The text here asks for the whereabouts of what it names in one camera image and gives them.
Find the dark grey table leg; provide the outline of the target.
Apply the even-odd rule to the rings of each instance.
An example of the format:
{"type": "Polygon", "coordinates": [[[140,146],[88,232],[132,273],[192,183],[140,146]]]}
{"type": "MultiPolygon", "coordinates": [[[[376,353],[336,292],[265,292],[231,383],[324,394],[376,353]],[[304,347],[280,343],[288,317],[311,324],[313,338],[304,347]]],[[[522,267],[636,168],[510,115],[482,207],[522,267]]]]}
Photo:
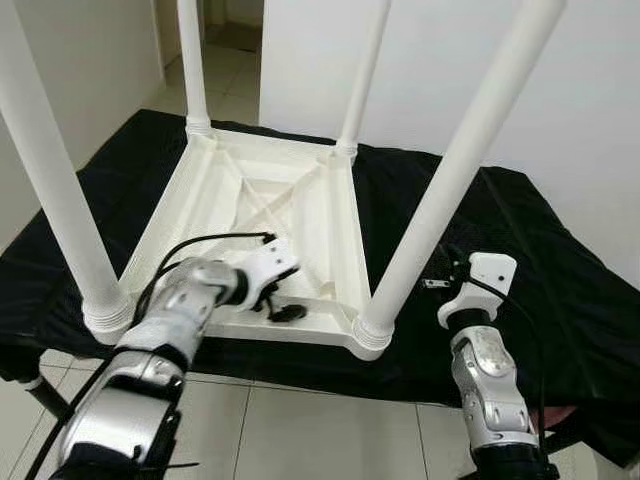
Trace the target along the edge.
{"type": "Polygon", "coordinates": [[[553,428],[548,429],[547,438],[543,442],[544,452],[554,454],[584,443],[590,431],[589,422],[566,419],[553,428]]]}

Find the black tablecloth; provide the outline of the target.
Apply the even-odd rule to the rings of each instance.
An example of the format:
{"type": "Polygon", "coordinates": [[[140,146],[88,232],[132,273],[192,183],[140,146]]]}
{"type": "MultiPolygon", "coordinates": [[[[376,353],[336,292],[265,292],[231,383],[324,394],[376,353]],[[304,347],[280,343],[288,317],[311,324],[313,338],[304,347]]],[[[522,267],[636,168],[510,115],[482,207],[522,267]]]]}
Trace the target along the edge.
{"type": "MultiPolygon", "coordinates": [[[[78,180],[111,265],[127,265],[142,230],[133,211],[152,178],[183,151],[183,116],[141,109],[106,140],[78,180]]],[[[518,262],[498,317],[520,367],[527,399],[577,406],[589,422],[585,444],[617,465],[639,452],[640,293],[572,236],[524,173],[485,166],[468,187],[440,243],[460,253],[507,253],[518,262]]],[[[440,246],[425,276],[444,275],[440,246]]],[[[376,401],[460,403],[449,374],[448,338],[436,321],[444,298],[417,288],[397,319],[388,351],[365,362],[340,347],[211,338],[197,372],[320,390],[376,401]]],[[[0,381],[42,353],[104,358],[81,320],[81,293],[49,220],[37,212],[0,250],[0,381]]]]}

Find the black stand leg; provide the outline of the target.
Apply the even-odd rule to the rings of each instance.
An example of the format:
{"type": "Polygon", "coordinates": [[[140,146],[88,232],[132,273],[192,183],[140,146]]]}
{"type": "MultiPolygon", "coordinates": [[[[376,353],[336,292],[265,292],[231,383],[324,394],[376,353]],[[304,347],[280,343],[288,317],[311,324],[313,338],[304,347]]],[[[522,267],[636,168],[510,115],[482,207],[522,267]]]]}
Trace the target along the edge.
{"type": "Polygon", "coordinates": [[[65,420],[73,415],[74,408],[70,406],[68,399],[65,399],[58,392],[58,389],[52,387],[49,380],[41,376],[26,381],[20,381],[22,387],[28,394],[31,394],[42,407],[46,408],[55,419],[65,420]]]}

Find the pink cushion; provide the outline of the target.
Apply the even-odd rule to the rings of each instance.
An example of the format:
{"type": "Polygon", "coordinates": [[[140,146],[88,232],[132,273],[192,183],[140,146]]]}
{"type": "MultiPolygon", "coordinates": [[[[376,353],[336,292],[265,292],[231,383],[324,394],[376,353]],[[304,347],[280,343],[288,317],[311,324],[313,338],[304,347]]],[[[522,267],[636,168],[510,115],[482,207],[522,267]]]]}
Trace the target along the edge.
{"type": "Polygon", "coordinates": [[[577,406],[547,406],[544,410],[541,410],[545,417],[544,429],[554,428],[562,422],[566,421],[568,417],[579,411],[577,406]]]}

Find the white plastic table top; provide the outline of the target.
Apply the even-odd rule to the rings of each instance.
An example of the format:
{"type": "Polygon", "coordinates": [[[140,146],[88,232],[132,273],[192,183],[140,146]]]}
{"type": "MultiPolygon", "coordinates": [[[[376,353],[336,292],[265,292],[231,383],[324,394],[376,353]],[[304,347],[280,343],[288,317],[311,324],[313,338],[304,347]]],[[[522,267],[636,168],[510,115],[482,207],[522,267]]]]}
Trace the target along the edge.
{"type": "Polygon", "coordinates": [[[172,248],[233,264],[285,238],[300,270],[280,283],[275,308],[303,305],[293,323],[273,323],[253,310],[219,308],[207,337],[346,348],[370,301],[358,220],[353,157],[333,146],[224,129],[186,134],[173,166],[152,178],[133,211],[142,230],[119,284],[136,302],[172,248]]]}

